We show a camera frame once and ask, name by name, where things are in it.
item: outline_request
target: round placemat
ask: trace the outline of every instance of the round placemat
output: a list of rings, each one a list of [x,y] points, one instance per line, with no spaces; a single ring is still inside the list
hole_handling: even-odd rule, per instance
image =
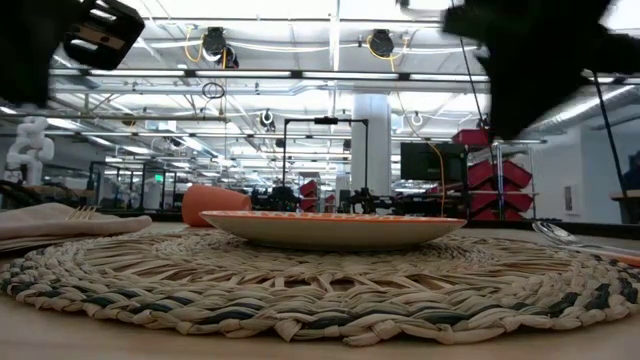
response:
[[[400,334],[471,343],[520,326],[621,319],[638,310],[640,272],[505,239],[448,235],[403,251],[323,253],[207,231],[52,246],[5,265],[0,282],[39,309],[151,329],[364,346]]]

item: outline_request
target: table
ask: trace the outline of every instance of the table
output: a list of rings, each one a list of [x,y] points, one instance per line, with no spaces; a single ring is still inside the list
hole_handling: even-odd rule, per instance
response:
[[[629,214],[622,193],[611,193],[609,197],[620,205],[620,217],[623,224],[640,224],[640,190],[627,191],[628,205],[630,205],[632,214]]]
[[[182,224],[158,223],[149,231],[170,231]],[[532,232],[463,229],[461,235],[495,236],[539,241]],[[640,249],[640,241],[584,237],[586,243]],[[640,314],[615,323],[568,332],[523,332],[488,342],[447,346],[416,339],[394,339],[354,349],[340,341],[285,343],[264,336],[228,339],[224,336],[182,336],[175,331],[149,330],[84,315],[37,311],[0,296],[2,359],[474,359],[474,360],[601,360],[631,359],[637,351]]]

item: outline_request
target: computer monitor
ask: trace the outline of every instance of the computer monitor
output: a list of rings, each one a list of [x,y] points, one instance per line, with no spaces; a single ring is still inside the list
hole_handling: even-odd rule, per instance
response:
[[[466,171],[464,145],[434,145],[442,156],[445,181],[462,181]],[[440,181],[440,157],[429,144],[400,144],[400,178],[402,180]]]

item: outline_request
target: white column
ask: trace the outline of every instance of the white column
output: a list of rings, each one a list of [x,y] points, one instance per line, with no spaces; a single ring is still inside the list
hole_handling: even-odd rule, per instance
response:
[[[369,120],[368,187],[375,195],[391,193],[391,107],[386,94],[353,95],[352,119]],[[354,123],[351,135],[351,189],[365,181],[366,127]]]

